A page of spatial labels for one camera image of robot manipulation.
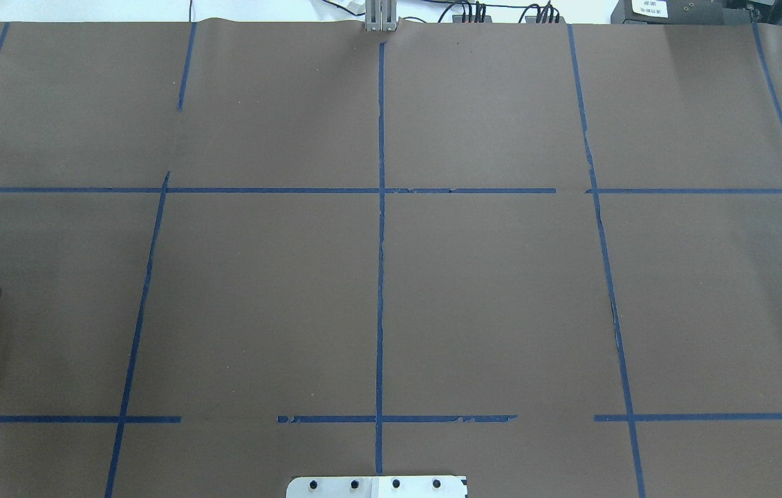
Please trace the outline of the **silver metal mounting plate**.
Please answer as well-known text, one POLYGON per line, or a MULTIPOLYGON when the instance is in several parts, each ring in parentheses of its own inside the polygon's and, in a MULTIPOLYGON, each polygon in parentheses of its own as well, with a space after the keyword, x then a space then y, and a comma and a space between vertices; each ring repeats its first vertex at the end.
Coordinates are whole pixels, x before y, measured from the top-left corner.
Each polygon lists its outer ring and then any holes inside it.
POLYGON ((286 497, 467 497, 467 480, 454 475, 299 477, 286 497))

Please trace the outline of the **black device with white label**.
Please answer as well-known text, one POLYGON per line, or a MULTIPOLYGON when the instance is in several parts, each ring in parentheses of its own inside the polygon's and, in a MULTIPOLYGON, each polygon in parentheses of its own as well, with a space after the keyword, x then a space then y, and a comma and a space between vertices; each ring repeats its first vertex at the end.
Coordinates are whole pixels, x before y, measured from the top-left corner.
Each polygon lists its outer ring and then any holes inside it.
POLYGON ((610 14, 613 25, 739 26, 752 22, 748 10, 728 8, 725 1, 618 1, 610 14))

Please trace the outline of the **grey aluminium frame post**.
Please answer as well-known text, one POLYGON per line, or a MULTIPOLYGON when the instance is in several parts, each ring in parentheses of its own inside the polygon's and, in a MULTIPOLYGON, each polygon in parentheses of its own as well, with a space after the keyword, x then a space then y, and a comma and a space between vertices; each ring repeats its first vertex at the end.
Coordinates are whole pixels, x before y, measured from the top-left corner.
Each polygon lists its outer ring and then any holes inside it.
POLYGON ((366 31, 396 31, 399 26, 397 4, 396 0, 364 1, 364 26, 366 31))

